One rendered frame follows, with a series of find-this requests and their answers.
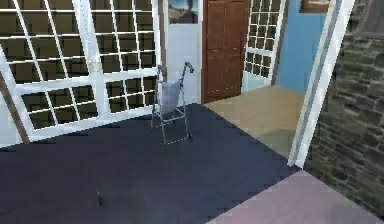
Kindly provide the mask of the brown panelled door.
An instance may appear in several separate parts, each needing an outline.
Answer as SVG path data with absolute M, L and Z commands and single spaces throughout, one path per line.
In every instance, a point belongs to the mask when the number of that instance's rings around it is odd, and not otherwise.
M 241 93 L 250 0 L 203 0 L 202 102 Z

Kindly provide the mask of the small white grid window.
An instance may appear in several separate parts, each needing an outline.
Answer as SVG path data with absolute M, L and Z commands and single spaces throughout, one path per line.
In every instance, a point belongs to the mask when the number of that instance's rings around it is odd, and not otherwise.
M 277 59 L 287 0 L 250 0 L 244 73 L 269 85 Z

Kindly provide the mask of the blue framed picture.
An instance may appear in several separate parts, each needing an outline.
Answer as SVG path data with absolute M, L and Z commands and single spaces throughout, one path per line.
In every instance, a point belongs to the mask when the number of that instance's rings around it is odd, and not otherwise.
M 168 0 L 170 24 L 197 24 L 198 0 Z

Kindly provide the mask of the large white grid window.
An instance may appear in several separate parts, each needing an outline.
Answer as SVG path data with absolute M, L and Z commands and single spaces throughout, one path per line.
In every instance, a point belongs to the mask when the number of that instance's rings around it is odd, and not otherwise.
M 0 0 L 0 83 L 24 143 L 149 111 L 159 0 Z

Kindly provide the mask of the brown framed picture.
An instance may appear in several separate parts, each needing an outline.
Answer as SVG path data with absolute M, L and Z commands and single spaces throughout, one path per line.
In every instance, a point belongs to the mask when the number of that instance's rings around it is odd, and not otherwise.
M 301 0 L 300 13 L 323 14 L 328 12 L 331 0 Z

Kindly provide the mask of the grey walking frame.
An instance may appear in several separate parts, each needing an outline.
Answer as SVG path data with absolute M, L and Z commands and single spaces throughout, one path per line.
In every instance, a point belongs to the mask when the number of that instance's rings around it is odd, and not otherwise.
M 163 79 L 164 69 L 161 65 L 157 66 L 156 84 L 154 92 L 154 101 L 152 104 L 150 130 L 155 128 L 154 120 L 158 117 L 159 127 L 162 131 L 162 149 L 167 145 L 180 142 L 182 140 L 192 140 L 192 134 L 187 124 L 187 113 L 184 92 L 184 78 L 186 70 L 194 72 L 193 66 L 189 62 L 184 63 L 181 77 L 174 82 L 167 82 Z M 185 124 L 185 136 L 183 138 L 168 141 L 166 139 L 165 126 L 169 123 L 175 124 L 177 120 L 183 119 Z

